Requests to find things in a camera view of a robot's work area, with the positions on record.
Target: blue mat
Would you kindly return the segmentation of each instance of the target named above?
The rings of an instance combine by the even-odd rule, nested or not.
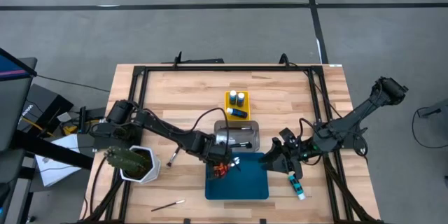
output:
[[[269,197],[267,172],[258,163],[263,155],[233,153],[233,157],[239,157],[241,171],[232,167],[224,178],[206,180],[205,197],[208,200],[266,200]]]

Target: gray carpet floor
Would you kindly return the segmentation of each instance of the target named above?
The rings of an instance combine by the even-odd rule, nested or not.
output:
[[[0,0],[0,6],[301,2],[308,0]],[[317,3],[412,3],[448,0],[316,0]],[[399,106],[372,114],[369,170],[380,214],[388,223],[446,223],[448,148],[427,149],[412,138],[415,110],[448,98],[448,8],[319,9],[331,64],[343,64],[353,105],[380,76],[409,88]],[[196,60],[227,63],[319,63],[309,9],[0,11],[0,47],[16,57],[36,57],[44,76],[109,89],[116,64],[166,62],[179,51]],[[35,83],[77,106],[104,106],[107,94],[36,78]],[[440,115],[416,120],[418,138],[448,144]],[[39,192],[30,214],[37,223],[78,219],[88,172],[71,185]],[[15,223],[15,212],[8,221]]]

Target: black box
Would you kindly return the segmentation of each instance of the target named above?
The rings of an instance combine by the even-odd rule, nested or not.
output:
[[[36,123],[47,132],[54,132],[60,124],[58,115],[69,112],[73,104],[62,96],[40,85],[33,84],[24,103],[22,116]],[[19,119],[17,129],[32,134],[33,136],[47,137],[41,135],[41,130],[33,127],[28,122]]]

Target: small bottle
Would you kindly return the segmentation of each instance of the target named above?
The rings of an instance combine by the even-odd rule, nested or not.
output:
[[[230,91],[229,99],[230,104],[235,105],[237,103],[237,91]]]
[[[244,105],[244,93],[239,93],[237,98],[237,105],[243,106]]]
[[[244,111],[240,111],[236,108],[227,108],[227,113],[229,113],[232,116],[237,116],[239,118],[247,118],[247,113]]]
[[[289,182],[293,186],[293,189],[297,196],[299,197],[299,200],[304,200],[307,197],[305,197],[305,194],[303,193],[302,185],[300,185],[299,181],[294,177],[294,175],[288,177]]]

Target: bottle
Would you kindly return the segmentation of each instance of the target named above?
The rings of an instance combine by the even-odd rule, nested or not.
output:
[[[237,116],[239,118],[247,118],[247,113],[244,111],[240,111],[236,108],[227,108],[227,113],[229,113],[232,116]]]
[[[231,105],[235,105],[237,103],[237,91],[230,91],[229,102]]]
[[[237,98],[237,106],[243,106],[244,105],[244,93],[239,93]]]

